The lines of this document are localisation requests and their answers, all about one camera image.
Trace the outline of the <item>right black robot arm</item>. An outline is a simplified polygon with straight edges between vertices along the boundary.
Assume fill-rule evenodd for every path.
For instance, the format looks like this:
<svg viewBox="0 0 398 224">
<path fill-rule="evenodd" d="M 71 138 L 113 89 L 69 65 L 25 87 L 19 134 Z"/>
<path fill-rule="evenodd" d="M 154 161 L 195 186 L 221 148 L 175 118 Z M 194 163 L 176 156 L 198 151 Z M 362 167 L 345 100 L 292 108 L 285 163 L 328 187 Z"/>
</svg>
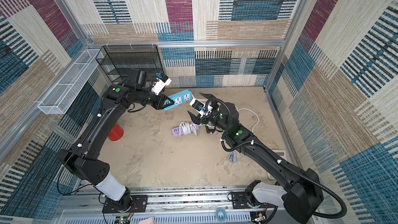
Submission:
<svg viewBox="0 0 398 224">
<path fill-rule="evenodd" d="M 205 94 L 205 103 L 192 99 L 190 105 L 197 114 L 190 113 L 195 124 L 210 124 L 222 132 L 222 148 L 248 156 L 280 184 L 280 193 L 257 180 L 249 185 L 246 194 L 250 204 L 270 203 L 283 207 L 298 223 L 307 223 L 312 216 L 320 216 L 317 208 L 324 200 L 323 186 L 318 174 L 295 166 L 263 144 L 253 132 L 239 122 L 239 112 L 233 103 L 224 102 L 212 94 Z"/>
</svg>

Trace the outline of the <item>teal power strip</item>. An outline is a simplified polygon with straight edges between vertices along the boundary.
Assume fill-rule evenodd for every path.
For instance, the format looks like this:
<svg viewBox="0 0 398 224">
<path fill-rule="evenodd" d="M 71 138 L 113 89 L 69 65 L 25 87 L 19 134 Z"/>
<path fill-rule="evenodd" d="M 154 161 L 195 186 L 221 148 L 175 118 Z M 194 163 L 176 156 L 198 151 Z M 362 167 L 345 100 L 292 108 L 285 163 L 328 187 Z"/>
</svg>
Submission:
<svg viewBox="0 0 398 224">
<path fill-rule="evenodd" d="M 184 90 L 169 96 L 170 99 L 175 101 L 175 104 L 165 108 L 164 110 L 171 110 L 174 107 L 177 107 L 184 103 L 189 103 L 193 99 L 192 92 L 189 90 Z"/>
</svg>

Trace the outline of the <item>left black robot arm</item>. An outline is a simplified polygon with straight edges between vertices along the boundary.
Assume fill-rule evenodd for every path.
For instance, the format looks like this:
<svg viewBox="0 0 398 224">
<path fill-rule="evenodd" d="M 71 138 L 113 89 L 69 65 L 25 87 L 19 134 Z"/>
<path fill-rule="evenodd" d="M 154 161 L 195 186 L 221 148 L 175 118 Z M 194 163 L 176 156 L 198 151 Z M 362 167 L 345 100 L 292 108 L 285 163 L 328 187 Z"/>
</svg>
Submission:
<svg viewBox="0 0 398 224">
<path fill-rule="evenodd" d="M 111 174 L 109 164 L 98 159 L 101 149 L 119 118 L 135 103 L 163 110 L 174 101 L 162 90 L 172 80 L 164 73 L 156 74 L 154 85 L 148 87 L 147 73 L 130 69 L 126 79 L 110 85 L 102 96 L 96 116 L 69 149 L 61 149 L 57 158 L 63 166 L 85 180 L 113 203 L 131 204 L 128 188 Z"/>
</svg>

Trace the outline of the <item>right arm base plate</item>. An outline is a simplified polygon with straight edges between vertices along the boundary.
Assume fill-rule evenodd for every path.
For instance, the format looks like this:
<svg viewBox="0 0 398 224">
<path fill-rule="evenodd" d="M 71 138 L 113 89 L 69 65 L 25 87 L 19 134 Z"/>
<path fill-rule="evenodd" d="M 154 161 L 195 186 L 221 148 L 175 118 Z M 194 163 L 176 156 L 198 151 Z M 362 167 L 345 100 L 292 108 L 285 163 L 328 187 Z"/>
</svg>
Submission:
<svg viewBox="0 0 398 224">
<path fill-rule="evenodd" d="M 228 193 L 227 198 L 232 202 L 234 209 L 275 207 L 272 204 L 258 202 L 252 194 L 246 193 L 244 191 L 231 191 Z"/>
</svg>

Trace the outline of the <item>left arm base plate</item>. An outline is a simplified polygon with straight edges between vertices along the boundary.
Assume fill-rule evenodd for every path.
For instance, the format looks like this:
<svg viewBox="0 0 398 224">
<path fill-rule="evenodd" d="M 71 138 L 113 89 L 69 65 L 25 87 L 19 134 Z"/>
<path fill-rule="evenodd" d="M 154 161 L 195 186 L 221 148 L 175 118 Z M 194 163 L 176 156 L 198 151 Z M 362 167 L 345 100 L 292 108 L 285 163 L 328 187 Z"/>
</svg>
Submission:
<svg viewBox="0 0 398 224">
<path fill-rule="evenodd" d="M 124 196 L 119 201 L 111 200 L 110 198 L 105 198 L 105 203 L 102 209 L 103 214 L 132 214 L 143 213 L 146 211 L 147 206 L 147 195 L 134 195 L 134 196 Z"/>
</svg>

